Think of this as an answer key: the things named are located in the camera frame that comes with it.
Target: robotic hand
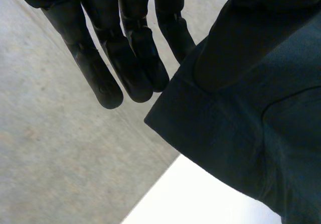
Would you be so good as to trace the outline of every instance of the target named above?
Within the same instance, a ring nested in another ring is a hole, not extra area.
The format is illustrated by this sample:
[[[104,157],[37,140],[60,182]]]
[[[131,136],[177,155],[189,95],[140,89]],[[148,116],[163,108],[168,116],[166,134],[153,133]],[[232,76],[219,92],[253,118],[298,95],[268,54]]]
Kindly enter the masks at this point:
[[[121,105],[123,94],[99,55],[86,27],[82,6],[118,78],[132,100],[148,101],[169,76],[148,28],[148,0],[25,0],[41,8],[64,39],[101,105]],[[158,25],[178,62],[195,47],[182,18],[184,0],[155,0]],[[120,14],[126,37],[120,27]]]

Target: white surface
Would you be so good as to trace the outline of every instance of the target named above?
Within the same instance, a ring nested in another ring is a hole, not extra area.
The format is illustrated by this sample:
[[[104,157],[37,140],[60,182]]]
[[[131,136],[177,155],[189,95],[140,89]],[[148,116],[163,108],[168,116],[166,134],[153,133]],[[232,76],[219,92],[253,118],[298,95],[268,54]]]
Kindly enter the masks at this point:
[[[179,156],[122,224],[281,224],[267,206]]]

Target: concrete floor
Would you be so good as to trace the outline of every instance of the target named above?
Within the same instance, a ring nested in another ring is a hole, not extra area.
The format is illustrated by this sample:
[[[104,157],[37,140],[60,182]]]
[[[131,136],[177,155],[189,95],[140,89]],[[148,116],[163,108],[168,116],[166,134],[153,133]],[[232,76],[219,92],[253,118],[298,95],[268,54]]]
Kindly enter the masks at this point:
[[[225,2],[186,0],[196,42]],[[178,155],[143,123],[158,94],[106,110],[40,10],[0,0],[0,16],[0,223],[120,223]],[[172,76],[153,1],[148,22]]]

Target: black fabric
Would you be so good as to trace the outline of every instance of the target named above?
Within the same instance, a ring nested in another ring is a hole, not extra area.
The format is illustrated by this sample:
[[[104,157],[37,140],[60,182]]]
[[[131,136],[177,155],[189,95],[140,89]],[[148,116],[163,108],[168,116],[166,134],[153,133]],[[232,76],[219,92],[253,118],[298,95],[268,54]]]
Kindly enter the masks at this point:
[[[193,78],[205,39],[145,119],[183,155],[286,224],[321,223],[320,22],[317,15],[216,93]]]

